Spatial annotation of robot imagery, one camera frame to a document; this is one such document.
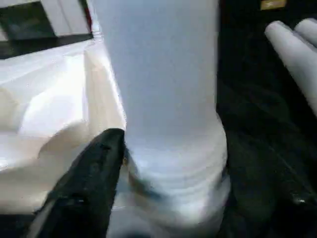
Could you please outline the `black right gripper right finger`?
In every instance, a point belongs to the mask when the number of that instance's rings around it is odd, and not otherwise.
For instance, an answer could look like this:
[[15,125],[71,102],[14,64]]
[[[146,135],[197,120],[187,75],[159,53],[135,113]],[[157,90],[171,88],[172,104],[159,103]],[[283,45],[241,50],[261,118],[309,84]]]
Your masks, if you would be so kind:
[[270,146],[228,140],[231,193],[221,238],[315,238],[317,195]]

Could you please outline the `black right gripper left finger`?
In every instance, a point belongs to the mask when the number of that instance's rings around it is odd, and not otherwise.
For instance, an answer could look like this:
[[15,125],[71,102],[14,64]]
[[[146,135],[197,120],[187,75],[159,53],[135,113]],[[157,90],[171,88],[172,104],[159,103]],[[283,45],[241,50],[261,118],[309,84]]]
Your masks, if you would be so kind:
[[96,136],[48,193],[29,237],[106,237],[124,151],[124,130]]

